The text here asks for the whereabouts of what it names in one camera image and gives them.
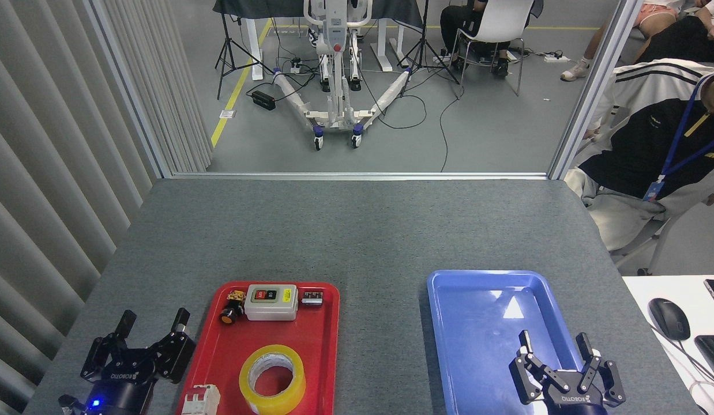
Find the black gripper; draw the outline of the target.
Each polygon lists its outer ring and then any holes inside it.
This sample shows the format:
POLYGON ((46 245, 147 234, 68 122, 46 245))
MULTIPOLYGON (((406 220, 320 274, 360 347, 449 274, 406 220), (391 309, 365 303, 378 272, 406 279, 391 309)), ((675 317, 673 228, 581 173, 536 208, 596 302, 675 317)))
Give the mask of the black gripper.
POLYGON ((115 359, 127 349, 126 339, 136 318, 132 310, 125 310, 115 331, 93 340, 80 372, 81 378, 93 383, 87 402, 78 407, 81 414, 146 414, 157 378, 181 382, 196 348, 184 331, 189 312, 183 307, 170 333, 144 349, 140 371, 101 376, 109 356, 115 359))
POLYGON ((585 365, 576 389, 563 380, 562 375, 545 365, 534 354, 528 330, 518 334, 520 348, 508 365, 516 394, 521 404, 530 405, 542 399, 548 414, 608 414, 604 405, 615 408, 626 402, 626 393, 613 360, 604 360, 594 349, 586 333, 576 336, 576 344, 585 365), (592 385, 595 375, 600 375, 604 392, 592 385))

